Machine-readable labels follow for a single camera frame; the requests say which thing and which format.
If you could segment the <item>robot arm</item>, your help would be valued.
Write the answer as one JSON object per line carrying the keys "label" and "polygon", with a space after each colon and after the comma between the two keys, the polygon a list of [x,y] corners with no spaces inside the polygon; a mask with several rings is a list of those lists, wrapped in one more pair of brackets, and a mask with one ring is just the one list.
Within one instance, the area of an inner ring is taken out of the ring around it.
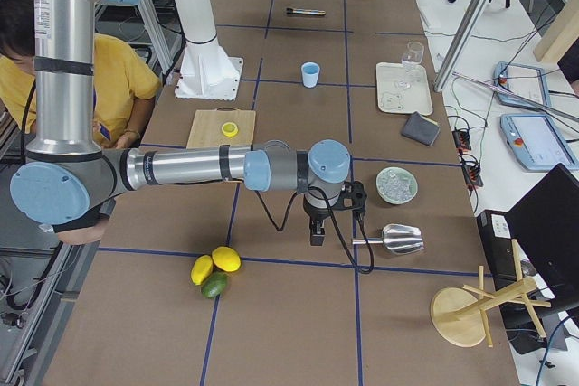
{"label": "robot arm", "polygon": [[94,8],[99,0],[34,0],[37,134],[10,193],[30,219],[64,224],[146,185],[242,182],[252,191],[303,196],[310,242],[323,222],[354,206],[351,157],[326,139],[307,151],[280,141],[168,152],[104,149],[93,139]]}

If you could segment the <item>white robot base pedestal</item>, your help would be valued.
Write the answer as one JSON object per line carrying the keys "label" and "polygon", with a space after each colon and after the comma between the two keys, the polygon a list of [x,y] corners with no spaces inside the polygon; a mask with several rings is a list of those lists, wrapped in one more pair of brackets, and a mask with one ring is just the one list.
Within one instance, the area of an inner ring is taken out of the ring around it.
{"label": "white robot base pedestal", "polygon": [[218,41],[210,0],[174,0],[185,37],[176,96],[236,99],[243,59],[230,57]]}

